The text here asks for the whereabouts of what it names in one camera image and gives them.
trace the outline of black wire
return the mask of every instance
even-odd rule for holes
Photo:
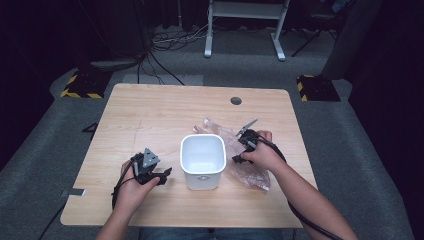
[[[181,38],[184,38],[184,37],[189,36],[189,34],[187,33],[187,34],[185,34],[185,35],[183,35],[183,36],[178,37],[178,35],[179,35],[180,33],[182,33],[182,31],[174,31],[174,32],[176,32],[176,34],[174,34],[174,36],[172,36],[172,37],[169,37],[169,36],[168,36],[168,33],[171,33],[171,32],[166,32],[166,33],[156,33],[156,34],[155,34],[155,36],[153,36],[153,40],[154,40],[157,36],[159,36],[159,39],[158,39],[158,41],[157,41],[157,42],[153,41],[153,43],[157,44],[157,43],[159,43],[159,42],[164,42],[164,41],[178,41],[178,40],[179,40],[179,39],[181,39]]]
[[[150,76],[156,77],[159,81],[159,84],[166,85],[165,82],[162,80],[162,78],[157,75],[156,69],[153,67],[152,63],[150,62],[149,56],[147,56],[147,62],[149,63],[150,67],[152,67],[152,70],[153,70],[153,75],[150,75]]]
[[[156,77],[154,74],[151,74],[151,73],[148,73],[147,71],[146,71],[146,69],[144,69],[144,67],[143,66],[141,66],[141,69],[143,69],[143,72],[144,72],[144,74],[146,74],[147,76],[150,76],[150,77]]]
[[[296,239],[296,228],[293,229],[292,240]]]
[[[202,33],[202,35],[200,35],[200,36],[198,36],[198,37],[194,37],[194,36],[196,36],[199,32],[201,32]],[[181,49],[181,48],[184,48],[184,47],[186,47],[188,44],[190,44],[190,43],[194,43],[194,42],[196,42],[196,41],[198,41],[199,39],[201,39],[201,38],[203,38],[203,37],[205,37],[206,35],[205,35],[205,30],[204,31],[195,31],[195,32],[192,32],[192,33],[187,33],[187,34],[185,34],[185,35],[183,35],[183,36],[180,36],[180,37],[176,37],[179,33],[181,33],[181,32],[179,32],[178,34],[176,34],[174,37],[171,37],[171,38],[161,38],[161,39],[159,39],[159,40],[157,40],[156,42],[155,42],[155,46],[154,46],[154,48],[155,48],[155,50],[158,50],[158,51],[176,51],[176,50],[179,50],[179,49]],[[168,41],[169,40],[169,46],[168,47],[163,47],[163,46],[159,46],[158,44],[163,44],[163,42],[165,42],[165,41]],[[182,46],[179,46],[179,47],[176,47],[176,48],[173,48],[174,46],[176,46],[177,44],[181,44]]]
[[[171,74],[175,79],[177,79],[178,82],[181,83],[181,85],[185,86],[185,84],[177,77],[175,76],[173,73],[171,73],[168,69],[166,69],[162,64],[160,64],[160,62],[155,58],[155,56],[153,55],[152,51],[150,51],[150,55],[153,57],[153,59],[156,61],[157,64],[159,64],[159,66],[161,66],[163,68],[163,70],[165,70],[166,72],[168,72],[169,74]]]
[[[130,169],[131,165],[135,162],[135,158],[130,160],[130,163],[125,167],[124,171],[121,174],[121,177],[118,180],[118,184],[116,184],[117,187],[120,187],[122,185],[122,180],[125,177],[125,174],[127,174],[128,169]]]
[[[280,149],[278,149],[277,145],[275,145],[274,143],[268,141],[267,139],[265,139],[264,137],[262,137],[261,135],[258,135],[258,138],[256,139],[259,142],[262,142],[264,144],[266,144],[267,146],[271,147],[280,157],[282,160],[284,160],[285,162],[287,162],[286,158],[284,157],[283,153],[280,151]],[[316,225],[315,223],[311,222],[309,219],[307,219],[306,217],[304,217],[301,213],[299,213],[296,208],[294,208],[294,206],[287,201],[287,203],[289,204],[289,207],[291,209],[291,211],[293,212],[293,214],[299,218],[300,221],[302,221],[303,223],[305,223],[306,225],[308,225],[309,227],[311,227],[312,229],[314,229],[315,231],[321,233],[322,235],[332,239],[332,240],[342,240],[340,237],[336,236],[335,234],[321,228],[320,226]]]
[[[38,237],[38,240],[41,240],[44,237],[44,234],[46,234],[47,230],[49,229],[50,225],[52,225],[53,221],[57,218],[59,213],[65,208],[66,202],[62,205],[62,207],[57,210],[56,214],[50,219],[50,222],[47,224],[47,226],[44,228],[43,232],[41,232],[40,236]]]
[[[136,6],[136,3],[135,3],[135,0],[133,0],[133,6],[134,6],[134,9],[137,9],[137,6]],[[138,16],[138,11],[136,10],[135,11],[135,15],[136,15],[136,18],[137,18],[137,26],[138,26],[138,31],[139,31],[139,33],[140,33],[140,36],[142,37],[143,36],[143,31],[142,31],[142,29],[141,29],[141,26],[140,26],[140,17]],[[141,41],[141,43],[143,44],[143,48],[144,49],[147,49],[146,48],[146,46],[145,46],[145,44],[144,44],[144,41]],[[165,67],[163,67],[157,60],[156,60],[156,58],[153,56],[153,54],[152,54],[152,51],[149,49],[149,52],[150,52],[150,54],[152,55],[152,57],[155,59],[155,61],[159,64],[159,66],[161,66],[163,69],[165,69]],[[149,64],[151,65],[151,63],[150,63],[150,60],[149,60],[149,55],[148,55],[148,53],[147,53],[147,60],[149,61]],[[159,80],[159,83],[162,81],[162,79],[156,74],[156,71],[155,71],[155,69],[153,68],[153,70],[154,70],[154,72],[155,72],[155,76],[158,78],[158,80]],[[174,74],[172,74],[172,73],[170,73],[168,70],[166,70],[169,74],[171,74],[172,76],[174,76],[182,85],[184,85],[184,83],[182,83]]]
[[[141,68],[141,64],[142,64],[142,61],[140,61],[138,63],[138,67],[137,67],[137,84],[140,84],[140,68]]]
[[[121,187],[122,185],[124,185],[124,183],[128,182],[129,180],[133,180],[133,179],[135,179],[135,177],[128,178],[127,180],[123,181],[123,182],[119,185],[119,187]]]
[[[143,235],[143,228],[138,228],[138,239],[141,239],[142,235]]]

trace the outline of wooden table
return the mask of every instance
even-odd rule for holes
[[[230,102],[242,100],[240,105]],[[152,190],[132,226],[301,227],[276,179],[268,192],[246,188],[225,169],[217,189],[192,191],[180,167],[181,140],[209,118],[238,131],[255,118],[254,130],[269,130],[287,162],[316,186],[290,97],[285,90],[118,84],[114,87],[74,188],[61,216],[65,225],[101,226],[109,217],[111,192],[123,162],[150,148],[173,168],[168,182]]]

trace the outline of white stand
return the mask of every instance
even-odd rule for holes
[[[240,3],[220,2],[209,0],[208,34],[206,36],[205,57],[212,56],[212,21],[213,17],[238,17],[278,19],[277,32],[271,33],[272,42],[280,61],[286,60],[279,38],[290,0],[284,0],[284,4]]]

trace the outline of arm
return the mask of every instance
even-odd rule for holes
[[[128,164],[129,161],[122,165],[121,172]],[[123,182],[133,178],[133,175],[131,166],[125,174]],[[157,177],[144,185],[140,185],[135,179],[125,182],[119,189],[115,209],[100,230],[96,240],[125,239],[127,226],[132,215],[138,207],[140,207],[147,194],[156,186],[159,180],[160,179]]]
[[[259,131],[258,134],[272,141],[271,132]],[[287,165],[270,147],[258,142],[255,151],[243,153],[242,158],[269,170],[277,179],[287,200],[311,222],[342,239],[357,239],[347,221],[333,204]],[[302,225],[313,239],[327,239],[303,222]]]

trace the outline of person's left hand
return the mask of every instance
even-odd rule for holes
[[[121,174],[128,164],[130,164],[130,161],[122,164]],[[131,178],[134,178],[133,166],[130,166],[122,182]],[[159,181],[160,178],[156,177],[144,185],[139,184],[136,179],[131,179],[125,182],[119,189],[115,210],[124,214],[124,216],[132,216],[143,203],[147,194],[158,184]]]

